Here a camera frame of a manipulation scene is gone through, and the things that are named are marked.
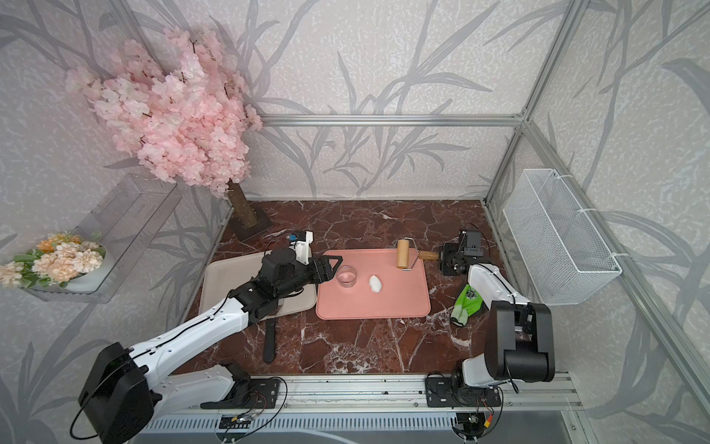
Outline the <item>white dough piece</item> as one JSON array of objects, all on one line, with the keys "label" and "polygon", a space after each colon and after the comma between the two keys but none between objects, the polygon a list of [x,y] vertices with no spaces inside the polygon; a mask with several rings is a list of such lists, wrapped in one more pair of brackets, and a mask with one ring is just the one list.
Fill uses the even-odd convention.
[{"label": "white dough piece", "polygon": [[374,293],[381,292],[381,290],[383,288],[382,281],[376,275],[372,275],[371,277],[369,277],[368,284],[369,284],[370,290]]}]

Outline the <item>wooden dough roller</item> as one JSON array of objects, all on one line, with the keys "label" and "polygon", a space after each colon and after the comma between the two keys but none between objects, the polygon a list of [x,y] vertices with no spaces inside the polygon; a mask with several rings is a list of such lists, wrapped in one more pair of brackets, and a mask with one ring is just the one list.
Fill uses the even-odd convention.
[{"label": "wooden dough roller", "polygon": [[397,241],[397,268],[412,271],[422,261],[438,261],[440,253],[423,251],[417,247],[414,238],[405,237]]}]

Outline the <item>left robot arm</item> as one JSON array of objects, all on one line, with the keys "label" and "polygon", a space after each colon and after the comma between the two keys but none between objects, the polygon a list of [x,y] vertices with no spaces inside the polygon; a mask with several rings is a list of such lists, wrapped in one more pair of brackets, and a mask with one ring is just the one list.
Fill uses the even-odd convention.
[{"label": "left robot arm", "polygon": [[262,258],[259,273],[206,312],[131,347],[114,342],[98,353],[78,403],[103,443],[125,443],[153,419],[191,406],[221,403],[237,386],[233,364],[175,376],[194,356],[277,312],[281,300],[329,282],[340,255],[302,259],[292,248]]}]

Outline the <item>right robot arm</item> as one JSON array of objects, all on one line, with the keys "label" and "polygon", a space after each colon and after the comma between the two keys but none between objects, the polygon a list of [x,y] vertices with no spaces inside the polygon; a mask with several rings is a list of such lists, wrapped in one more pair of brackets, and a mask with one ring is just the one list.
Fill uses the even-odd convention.
[{"label": "right robot arm", "polygon": [[549,382],[555,374],[552,314],[514,289],[500,269],[484,260],[488,240],[483,233],[463,229],[456,243],[438,253],[445,276],[464,276],[466,283],[450,313],[454,327],[465,327],[487,314],[484,351],[456,363],[450,376],[425,379],[430,407],[503,407],[502,386],[518,391],[519,382]]}]

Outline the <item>pink rectangular tray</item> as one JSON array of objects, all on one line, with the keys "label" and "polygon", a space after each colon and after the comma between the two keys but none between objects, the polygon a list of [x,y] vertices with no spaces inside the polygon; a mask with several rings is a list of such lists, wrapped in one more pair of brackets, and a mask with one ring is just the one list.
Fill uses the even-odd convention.
[{"label": "pink rectangular tray", "polygon": [[[397,268],[395,249],[330,250],[341,255],[342,266],[357,270],[353,288],[342,288],[336,279],[318,286],[316,314],[323,320],[424,317],[431,310],[423,262],[412,271]],[[376,275],[381,292],[370,290],[368,280]]]}]

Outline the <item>beige rectangular tray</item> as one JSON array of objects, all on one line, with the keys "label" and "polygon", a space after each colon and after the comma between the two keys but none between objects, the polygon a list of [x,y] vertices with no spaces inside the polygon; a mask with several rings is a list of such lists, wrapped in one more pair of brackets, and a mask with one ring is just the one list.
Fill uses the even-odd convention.
[{"label": "beige rectangular tray", "polygon": [[[255,277],[262,266],[264,253],[253,253],[231,259],[216,261],[207,266],[204,272],[203,290],[199,314],[218,305],[230,290]],[[289,316],[310,310],[316,306],[316,286],[308,285],[303,292],[282,300],[275,314],[266,319]]]}]

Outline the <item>pink cherry blossom tree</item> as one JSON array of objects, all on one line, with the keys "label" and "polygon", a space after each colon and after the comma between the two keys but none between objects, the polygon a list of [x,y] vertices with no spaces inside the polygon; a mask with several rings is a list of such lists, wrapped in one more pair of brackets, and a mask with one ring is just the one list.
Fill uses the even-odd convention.
[{"label": "pink cherry blossom tree", "polygon": [[112,56],[118,73],[100,80],[88,68],[69,70],[66,88],[81,94],[105,123],[118,151],[157,179],[203,187],[233,207],[232,227],[247,239],[268,227],[240,187],[251,173],[248,131],[263,122],[246,100],[247,83],[227,66],[217,33],[165,31],[177,68],[165,74],[144,46],[127,40]]}]

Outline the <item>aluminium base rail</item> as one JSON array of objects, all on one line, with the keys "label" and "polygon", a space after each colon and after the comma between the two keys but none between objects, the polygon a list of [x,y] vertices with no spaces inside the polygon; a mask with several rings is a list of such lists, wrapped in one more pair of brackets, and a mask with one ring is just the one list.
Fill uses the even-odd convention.
[{"label": "aluminium base rail", "polygon": [[453,390],[448,377],[418,374],[254,377],[237,384],[224,369],[168,377],[149,392],[153,416],[186,410],[247,410],[288,413],[454,411],[501,407],[506,411],[582,409],[571,378],[558,374],[549,383]]}]

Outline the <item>clear acrylic wall shelf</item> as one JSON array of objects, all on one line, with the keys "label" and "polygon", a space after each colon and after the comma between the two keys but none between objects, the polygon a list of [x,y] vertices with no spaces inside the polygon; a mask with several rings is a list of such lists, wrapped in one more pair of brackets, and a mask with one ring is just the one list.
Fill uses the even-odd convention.
[{"label": "clear acrylic wall shelf", "polygon": [[27,292],[45,302],[110,302],[181,198],[175,183],[125,176],[73,230],[105,247],[102,266],[65,288],[37,286]]}]

